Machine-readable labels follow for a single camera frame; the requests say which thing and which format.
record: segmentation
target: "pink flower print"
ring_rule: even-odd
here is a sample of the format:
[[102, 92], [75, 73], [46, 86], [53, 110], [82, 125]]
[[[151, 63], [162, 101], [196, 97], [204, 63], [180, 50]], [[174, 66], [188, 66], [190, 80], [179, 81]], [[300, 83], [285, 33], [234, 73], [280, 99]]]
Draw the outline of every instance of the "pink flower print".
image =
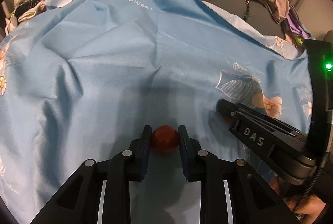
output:
[[305, 115], [307, 117], [312, 115], [312, 103], [311, 102], [307, 102], [305, 105], [302, 106], [303, 108], [303, 112], [305, 113]]
[[269, 99], [262, 93], [257, 93], [252, 98], [252, 104], [255, 107], [264, 108], [267, 115], [272, 118], [279, 119], [282, 114], [282, 99], [279, 96]]

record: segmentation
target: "blue bedsheet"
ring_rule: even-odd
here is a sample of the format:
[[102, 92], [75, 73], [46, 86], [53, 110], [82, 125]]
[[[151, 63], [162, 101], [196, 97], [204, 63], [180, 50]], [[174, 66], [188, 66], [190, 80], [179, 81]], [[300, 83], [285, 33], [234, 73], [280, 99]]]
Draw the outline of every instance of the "blue bedsheet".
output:
[[[278, 37], [255, 40], [249, 35], [258, 32], [214, 6], [48, 5], [0, 45], [0, 196], [20, 224], [30, 223], [85, 159], [127, 149], [145, 124], [184, 124], [218, 157], [247, 159], [215, 111], [222, 98], [308, 130], [306, 53]], [[146, 179], [131, 188], [132, 223], [199, 223], [200, 184], [185, 181], [178, 151], [152, 154]]]

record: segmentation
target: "cherry tomato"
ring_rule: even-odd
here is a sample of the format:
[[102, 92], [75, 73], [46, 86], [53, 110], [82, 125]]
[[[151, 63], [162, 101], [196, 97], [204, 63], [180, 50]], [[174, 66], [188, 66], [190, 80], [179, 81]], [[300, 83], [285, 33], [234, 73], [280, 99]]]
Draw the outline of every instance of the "cherry tomato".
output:
[[178, 132], [169, 125], [160, 126], [150, 137], [150, 146], [159, 154], [172, 153], [178, 142]]
[[223, 117], [223, 119], [224, 119], [228, 124], [231, 124], [231, 123], [232, 123], [232, 119], [231, 119], [231, 118]]

